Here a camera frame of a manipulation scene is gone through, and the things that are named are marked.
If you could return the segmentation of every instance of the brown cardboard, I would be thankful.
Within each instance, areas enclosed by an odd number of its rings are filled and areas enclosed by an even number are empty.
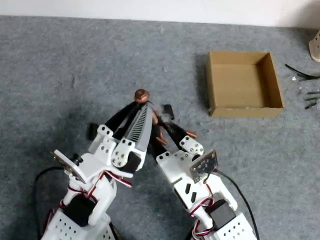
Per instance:
[[[275,117],[284,108],[269,52],[211,51],[206,71],[213,117]]]

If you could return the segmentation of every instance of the black cable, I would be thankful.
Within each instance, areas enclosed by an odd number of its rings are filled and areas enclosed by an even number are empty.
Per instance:
[[[242,197],[243,201],[245,202],[246,207],[247,207],[248,210],[249,210],[250,217],[251,217],[251,219],[252,219],[252,223],[253,223],[253,227],[254,227],[254,231],[255,231],[256,239],[257,239],[257,240],[260,240],[259,233],[258,233],[258,228],[257,228],[257,224],[256,224],[256,221],[255,221],[254,214],[253,214],[253,212],[252,212],[252,210],[251,210],[251,207],[250,207],[247,199],[245,198],[244,194],[241,192],[239,186],[236,184],[235,181],[233,181],[233,179],[232,179],[231,177],[229,177],[228,175],[226,175],[226,174],[223,173],[222,171],[219,171],[218,169],[216,169],[214,172],[215,172],[215,173],[218,173],[218,174],[220,174],[220,175],[222,175],[222,176],[224,176],[224,177],[225,177],[226,179],[228,179],[228,180],[235,186],[235,188],[238,190],[240,196]]]
[[[297,70],[297,69],[294,69],[292,66],[289,66],[288,64],[285,64],[285,66],[286,66],[288,69],[296,72],[299,76],[304,77],[306,80],[316,80],[316,79],[320,79],[320,76],[313,76],[313,75],[306,74],[306,73],[301,72],[301,71],[299,71],[299,70]]]
[[[33,205],[33,214],[34,214],[34,221],[35,221],[35,226],[36,226],[36,234],[37,234],[37,239],[41,239],[41,226],[39,222],[39,216],[38,216],[38,210],[37,210],[37,184],[38,180],[40,179],[41,176],[44,174],[53,171],[53,170],[63,170],[64,168],[61,166],[52,166],[49,167],[43,171],[41,171],[34,179],[33,182],[33,189],[32,189],[32,205]]]

